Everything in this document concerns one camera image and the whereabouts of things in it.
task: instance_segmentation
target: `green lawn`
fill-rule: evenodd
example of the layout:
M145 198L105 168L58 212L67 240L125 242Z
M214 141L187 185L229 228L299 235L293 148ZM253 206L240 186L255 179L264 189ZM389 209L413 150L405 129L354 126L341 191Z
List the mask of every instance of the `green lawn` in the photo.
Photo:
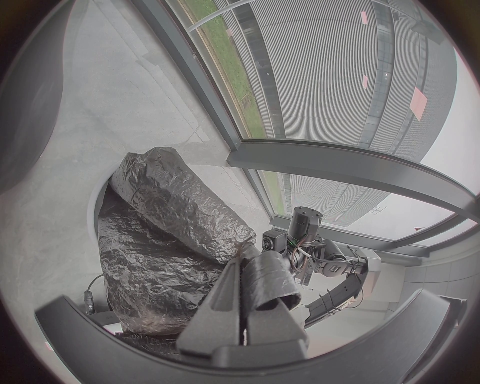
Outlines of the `green lawn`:
M182 2L188 6L191 17L196 19L196 21L218 9L213 0L182 0ZM238 104L243 105L242 100L244 102L248 101L244 103L246 107L240 111L246 122L247 130L254 138L266 137L262 118L260 117L247 73L237 49L227 35L227 25L223 21L222 16L217 16L215 19L202 25L201 28L215 51L220 62L219 64L228 77L228 82L233 89Z
M263 171L266 181L266 187L268 189L268 197L270 203L277 215L285 215L285 209L283 206L282 193L280 192L280 186L278 185L278 177L276 172Z

